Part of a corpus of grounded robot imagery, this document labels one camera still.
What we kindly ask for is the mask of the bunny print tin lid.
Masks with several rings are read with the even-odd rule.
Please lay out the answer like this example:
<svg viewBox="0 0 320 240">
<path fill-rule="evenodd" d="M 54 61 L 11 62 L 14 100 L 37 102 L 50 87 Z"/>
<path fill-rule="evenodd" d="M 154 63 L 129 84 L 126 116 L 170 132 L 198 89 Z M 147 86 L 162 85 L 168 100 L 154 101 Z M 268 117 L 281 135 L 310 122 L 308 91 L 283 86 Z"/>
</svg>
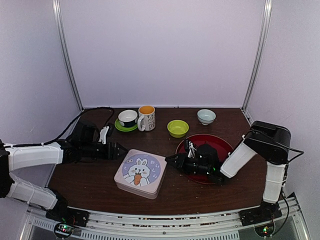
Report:
<svg viewBox="0 0 320 240">
<path fill-rule="evenodd" d="M 114 181 L 135 186 L 162 183 L 167 166 L 165 159 L 161 155 L 131 149 L 115 173 Z"/>
</svg>

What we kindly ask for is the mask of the silver divided tin box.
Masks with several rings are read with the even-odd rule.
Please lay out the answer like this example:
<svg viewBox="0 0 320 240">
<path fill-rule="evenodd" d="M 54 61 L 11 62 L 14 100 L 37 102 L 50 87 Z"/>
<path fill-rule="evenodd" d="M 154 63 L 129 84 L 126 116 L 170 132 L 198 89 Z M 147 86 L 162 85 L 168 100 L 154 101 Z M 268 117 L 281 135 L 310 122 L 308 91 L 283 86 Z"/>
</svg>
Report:
<svg viewBox="0 0 320 240">
<path fill-rule="evenodd" d="M 162 186 L 161 182 L 153 182 L 145 186 L 135 186 L 131 184 L 122 184 L 119 182 L 116 182 L 115 184 L 120 190 L 151 200 L 154 200 L 158 197 Z"/>
</svg>

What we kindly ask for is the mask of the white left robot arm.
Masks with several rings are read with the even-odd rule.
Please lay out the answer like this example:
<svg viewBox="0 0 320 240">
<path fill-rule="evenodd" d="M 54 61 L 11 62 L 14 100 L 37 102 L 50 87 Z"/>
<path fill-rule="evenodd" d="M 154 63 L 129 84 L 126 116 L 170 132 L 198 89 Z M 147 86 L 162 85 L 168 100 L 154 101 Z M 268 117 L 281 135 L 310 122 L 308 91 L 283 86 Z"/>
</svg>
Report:
<svg viewBox="0 0 320 240">
<path fill-rule="evenodd" d="M 111 142 L 113 124 L 98 130 L 91 123 L 78 122 L 66 138 L 47 143 L 0 144 L 0 196 L 14 198 L 51 210 L 61 222 L 72 218 L 63 197 L 44 187 L 35 178 L 21 175 L 24 170 L 40 170 L 57 165 L 78 163 L 83 158 L 116 160 L 128 150 L 118 142 Z"/>
</svg>

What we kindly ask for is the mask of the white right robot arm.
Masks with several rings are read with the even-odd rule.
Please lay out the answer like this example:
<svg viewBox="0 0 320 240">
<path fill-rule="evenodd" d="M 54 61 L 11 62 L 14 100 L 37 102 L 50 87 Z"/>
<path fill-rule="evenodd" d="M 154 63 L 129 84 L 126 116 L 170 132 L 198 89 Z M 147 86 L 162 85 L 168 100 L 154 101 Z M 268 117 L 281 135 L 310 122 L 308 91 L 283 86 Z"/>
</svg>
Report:
<svg viewBox="0 0 320 240">
<path fill-rule="evenodd" d="M 185 139 L 185 150 L 165 158 L 166 163 L 186 175 L 201 176 L 208 182 L 223 185 L 232 179 L 251 160 L 259 158 L 258 166 L 265 167 L 262 206 L 256 210 L 259 220 L 268 220 L 275 212 L 275 204 L 286 181 L 292 134 L 284 126 L 254 121 L 241 137 L 235 149 L 223 158 L 209 143 Z"/>
</svg>

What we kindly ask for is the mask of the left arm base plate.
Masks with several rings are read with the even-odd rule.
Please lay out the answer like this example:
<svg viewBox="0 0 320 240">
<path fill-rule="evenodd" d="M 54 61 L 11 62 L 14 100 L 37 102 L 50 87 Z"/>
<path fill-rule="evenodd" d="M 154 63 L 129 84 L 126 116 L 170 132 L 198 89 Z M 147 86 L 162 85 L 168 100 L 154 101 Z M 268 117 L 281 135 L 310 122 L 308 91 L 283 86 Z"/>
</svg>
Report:
<svg viewBox="0 0 320 240">
<path fill-rule="evenodd" d="M 86 227 L 90 215 L 88 211 L 70 207 L 63 207 L 62 210 L 46 209 L 45 211 L 46 218 L 76 227 Z"/>
</svg>

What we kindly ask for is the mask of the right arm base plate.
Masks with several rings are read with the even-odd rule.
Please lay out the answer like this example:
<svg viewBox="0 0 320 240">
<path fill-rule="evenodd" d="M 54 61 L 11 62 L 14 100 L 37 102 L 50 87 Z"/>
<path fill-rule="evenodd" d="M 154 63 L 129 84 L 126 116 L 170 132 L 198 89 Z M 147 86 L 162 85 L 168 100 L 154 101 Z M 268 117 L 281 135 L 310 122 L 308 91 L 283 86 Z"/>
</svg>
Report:
<svg viewBox="0 0 320 240">
<path fill-rule="evenodd" d="M 270 222 L 282 216 L 282 211 L 278 206 L 259 206 L 241 210 L 239 217 L 242 226 L 256 225 L 263 222 Z"/>
</svg>

